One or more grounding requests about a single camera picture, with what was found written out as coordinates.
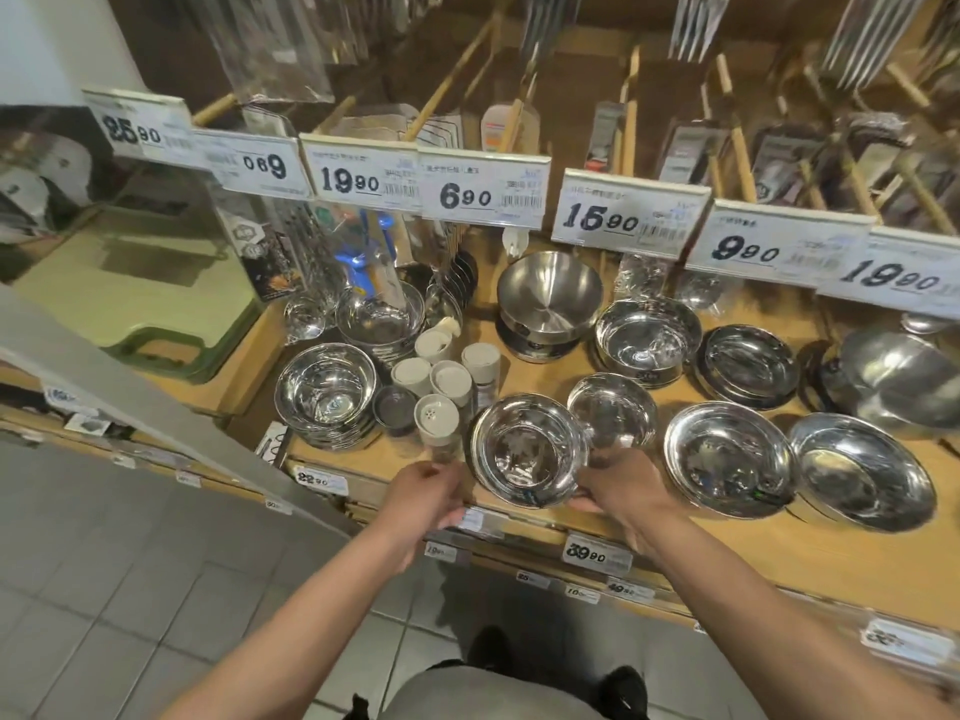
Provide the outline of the person's right hand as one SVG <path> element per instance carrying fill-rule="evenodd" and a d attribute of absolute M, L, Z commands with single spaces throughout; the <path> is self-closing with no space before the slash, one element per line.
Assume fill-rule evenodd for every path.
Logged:
<path fill-rule="evenodd" d="M 682 517 L 681 504 L 669 492 L 652 459 L 637 448 L 611 447 L 577 476 L 573 496 L 591 495 L 622 528 L 631 549 L 657 556 L 654 530 L 663 520 Z"/>

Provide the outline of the small shiny steel bowl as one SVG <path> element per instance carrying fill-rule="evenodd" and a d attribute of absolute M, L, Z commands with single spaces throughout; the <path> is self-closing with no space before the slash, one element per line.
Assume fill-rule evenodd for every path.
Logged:
<path fill-rule="evenodd" d="M 522 392 L 474 415 L 465 429 L 464 457 L 476 481 L 494 496 L 526 510 L 566 503 L 579 490 L 589 462 L 585 427 L 563 404 Z"/>

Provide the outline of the person's right forearm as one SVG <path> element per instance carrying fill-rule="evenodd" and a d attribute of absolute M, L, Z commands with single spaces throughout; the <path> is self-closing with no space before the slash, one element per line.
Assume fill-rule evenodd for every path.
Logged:
<path fill-rule="evenodd" d="M 624 520 L 769 720 L 960 720 L 671 508 Z"/>

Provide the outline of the person's left forearm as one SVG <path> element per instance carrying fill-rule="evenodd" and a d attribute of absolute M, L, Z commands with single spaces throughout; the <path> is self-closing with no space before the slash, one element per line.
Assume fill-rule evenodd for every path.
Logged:
<path fill-rule="evenodd" d="M 383 509 L 159 720 L 303 720 L 378 593 L 431 530 Z"/>

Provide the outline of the grey-lid glass shaker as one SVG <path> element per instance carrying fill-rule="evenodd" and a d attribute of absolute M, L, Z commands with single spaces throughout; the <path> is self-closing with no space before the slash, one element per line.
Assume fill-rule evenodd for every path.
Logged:
<path fill-rule="evenodd" d="M 404 386 L 378 388 L 371 401 L 375 421 L 391 438 L 406 438 L 417 430 L 415 412 L 419 397 Z"/>

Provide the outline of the person's grey shorts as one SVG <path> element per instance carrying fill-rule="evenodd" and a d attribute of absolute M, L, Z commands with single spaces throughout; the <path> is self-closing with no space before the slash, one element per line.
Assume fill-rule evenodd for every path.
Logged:
<path fill-rule="evenodd" d="M 377 720 L 606 720 L 554 687 L 468 665 L 434 667 L 406 681 Z"/>

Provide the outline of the stack of deep steel bowls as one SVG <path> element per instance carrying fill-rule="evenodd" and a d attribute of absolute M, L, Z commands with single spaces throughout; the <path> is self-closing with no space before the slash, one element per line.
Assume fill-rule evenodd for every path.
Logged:
<path fill-rule="evenodd" d="M 373 412 L 379 387 L 377 366 L 364 350 L 321 343 L 286 364 L 275 384 L 273 404 L 282 423 L 311 447 L 352 451 L 380 436 Z"/>

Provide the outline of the large steel mixing bowl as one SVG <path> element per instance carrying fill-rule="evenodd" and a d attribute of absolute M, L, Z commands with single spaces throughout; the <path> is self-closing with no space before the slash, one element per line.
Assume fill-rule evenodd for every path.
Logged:
<path fill-rule="evenodd" d="M 594 326 L 604 295 L 594 267 L 556 250 L 529 254 L 508 265 L 496 288 L 505 326 L 543 346 L 582 338 Z"/>

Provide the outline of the row of small steel ladles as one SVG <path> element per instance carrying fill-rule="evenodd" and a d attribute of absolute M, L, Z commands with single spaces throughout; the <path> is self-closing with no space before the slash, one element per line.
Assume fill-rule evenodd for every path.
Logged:
<path fill-rule="evenodd" d="M 462 325 L 477 285 L 477 262 L 473 254 L 461 247 L 447 270 L 439 275 L 438 280 L 432 278 L 426 289 L 424 326 L 439 326 L 444 319 L 452 319 Z"/>

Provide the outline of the packaged steel utensils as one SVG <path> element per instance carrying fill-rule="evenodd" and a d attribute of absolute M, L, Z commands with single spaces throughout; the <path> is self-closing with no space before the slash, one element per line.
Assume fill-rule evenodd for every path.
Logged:
<path fill-rule="evenodd" d="M 313 341 L 334 327 L 346 269 L 308 204 L 207 186 L 226 241 L 260 302 L 283 305 L 286 342 Z"/>

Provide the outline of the grey metal bar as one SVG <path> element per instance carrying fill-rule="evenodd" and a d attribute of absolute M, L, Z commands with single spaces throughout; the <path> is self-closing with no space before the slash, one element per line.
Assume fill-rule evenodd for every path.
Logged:
<path fill-rule="evenodd" d="M 0 360 L 65 388 L 82 402 L 147 432 L 260 496 L 341 536 L 359 526 L 295 483 L 162 388 L 60 325 L 39 306 L 0 285 Z"/>

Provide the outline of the large steel wok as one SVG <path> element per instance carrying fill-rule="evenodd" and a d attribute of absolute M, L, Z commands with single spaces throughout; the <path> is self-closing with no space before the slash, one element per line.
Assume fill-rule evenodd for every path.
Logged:
<path fill-rule="evenodd" d="M 960 435 L 960 357 L 880 326 L 832 343 L 814 368 L 822 398 L 903 439 Z"/>

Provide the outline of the clear plastic hanging packages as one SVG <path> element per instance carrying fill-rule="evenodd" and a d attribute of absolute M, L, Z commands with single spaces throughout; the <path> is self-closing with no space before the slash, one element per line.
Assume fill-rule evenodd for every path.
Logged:
<path fill-rule="evenodd" d="M 366 61 L 404 0 L 186 0 L 234 96 L 247 104 L 331 104 L 331 72 Z"/>

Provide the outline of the picture poster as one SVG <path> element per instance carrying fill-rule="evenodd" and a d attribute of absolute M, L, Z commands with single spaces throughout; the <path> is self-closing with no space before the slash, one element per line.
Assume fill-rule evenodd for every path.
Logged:
<path fill-rule="evenodd" d="M 87 118 L 72 107 L 0 104 L 0 246 L 57 236 L 92 204 Z"/>

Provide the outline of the blue-handled packaged utensil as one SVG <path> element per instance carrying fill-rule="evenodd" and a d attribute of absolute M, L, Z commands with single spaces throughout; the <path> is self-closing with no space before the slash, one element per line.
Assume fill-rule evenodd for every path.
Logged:
<path fill-rule="evenodd" d="M 375 215 L 362 208 L 343 211 L 333 231 L 334 257 L 365 300 L 392 302 L 401 291 L 396 253 Z"/>

